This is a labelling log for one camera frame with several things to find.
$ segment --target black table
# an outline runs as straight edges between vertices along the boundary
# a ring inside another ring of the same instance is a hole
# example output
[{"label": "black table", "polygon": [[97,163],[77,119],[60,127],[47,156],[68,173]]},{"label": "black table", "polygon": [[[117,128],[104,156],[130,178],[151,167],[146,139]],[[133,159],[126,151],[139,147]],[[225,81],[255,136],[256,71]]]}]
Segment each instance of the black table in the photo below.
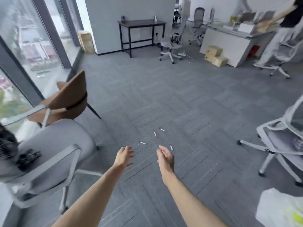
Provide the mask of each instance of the black table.
[{"label": "black table", "polygon": [[[166,22],[160,21],[160,20],[158,20],[158,21],[153,21],[153,20],[127,20],[127,21],[124,21],[124,22],[119,21],[118,23],[119,23],[119,30],[120,30],[121,50],[122,50],[122,52],[128,53],[130,58],[131,58],[131,44],[132,43],[138,43],[138,42],[143,42],[143,41],[151,41],[151,44],[146,45],[146,46],[156,45],[162,51],[162,46],[160,46],[158,44],[154,44],[154,27],[162,25],[163,26],[162,37],[164,37]],[[124,26],[128,29],[128,42],[123,43],[121,26]],[[131,29],[145,28],[145,27],[152,27],[152,38],[151,39],[146,39],[146,40],[140,40],[140,41],[131,41]],[[124,49],[123,48],[124,44],[129,44],[129,49]]]}]

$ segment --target black chair leg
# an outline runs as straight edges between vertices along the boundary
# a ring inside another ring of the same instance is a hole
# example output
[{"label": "black chair leg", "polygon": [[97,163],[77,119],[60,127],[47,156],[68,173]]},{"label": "black chair leg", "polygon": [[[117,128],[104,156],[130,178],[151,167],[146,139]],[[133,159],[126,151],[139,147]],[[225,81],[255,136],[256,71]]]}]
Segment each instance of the black chair leg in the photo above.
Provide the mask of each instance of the black chair leg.
[{"label": "black chair leg", "polygon": [[87,107],[99,118],[101,119],[101,117],[97,114],[97,112],[89,105],[87,104]]}]

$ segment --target window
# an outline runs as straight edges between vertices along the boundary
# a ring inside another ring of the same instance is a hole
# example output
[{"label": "window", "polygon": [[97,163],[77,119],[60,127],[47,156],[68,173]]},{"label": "window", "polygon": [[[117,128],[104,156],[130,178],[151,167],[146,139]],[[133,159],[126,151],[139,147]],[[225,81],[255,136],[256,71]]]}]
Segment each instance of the window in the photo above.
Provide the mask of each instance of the window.
[{"label": "window", "polygon": [[82,30],[82,29],[81,29],[80,23],[78,21],[78,14],[77,14],[77,10],[76,10],[77,6],[74,5],[73,0],[66,0],[66,2],[67,2],[67,5],[68,5],[69,12],[71,14],[72,21],[74,23],[75,29],[76,29],[77,34],[78,34],[78,31]]},{"label": "window", "polygon": [[0,35],[45,97],[64,73],[31,0],[0,0]]},{"label": "window", "polygon": [[[24,113],[30,109],[32,109],[31,104],[0,69],[0,122],[8,122],[11,117]],[[15,134],[18,141],[24,140],[29,133],[34,132],[37,128],[35,123],[28,121],[27,128],[30,128],[30,130],[20,129],[21,125],[24,123],[25,119],[6,126],[8,130]]]},{"label": "window", "polygon": [[65,48],[68,59],[70,63],[73,64],[78,54],[79,48],[77,48],[74,45],[68,25],[66,23],[66,19],[64,17],[64,13],[60,1],[59,0],[44,0],[44,1],[51,15],[51,18],[54,22],[59,37],[62,41],[62,44]]}]

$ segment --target black shirt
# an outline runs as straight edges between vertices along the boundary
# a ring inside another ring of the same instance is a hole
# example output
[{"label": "black shirt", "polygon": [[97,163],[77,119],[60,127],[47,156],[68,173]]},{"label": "black shirt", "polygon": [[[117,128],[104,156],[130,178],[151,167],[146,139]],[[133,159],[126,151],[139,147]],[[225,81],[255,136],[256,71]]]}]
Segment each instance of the black shirt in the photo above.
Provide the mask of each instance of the black shirt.
[{"label": "black shirt", "polygon": [[297,6],[297,8],[284,18],[280,24],[281,27],[293,28],[301,21],[303,16],[303,0],[296,0],[294,5]]}]

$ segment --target white plastic bag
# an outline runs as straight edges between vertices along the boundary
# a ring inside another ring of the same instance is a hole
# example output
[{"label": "white plastic bag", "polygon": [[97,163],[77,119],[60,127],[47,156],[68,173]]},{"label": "white plastic bag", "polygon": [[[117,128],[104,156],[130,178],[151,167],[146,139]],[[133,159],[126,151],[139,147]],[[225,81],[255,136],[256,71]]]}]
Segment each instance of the white plastic bag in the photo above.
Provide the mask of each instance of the white plastic bag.
[{"label": "white plastic bag", "polygon": [[265,190],[256,219],[265,227],[303,227],[303,197],[293,197],[274,188]]}]

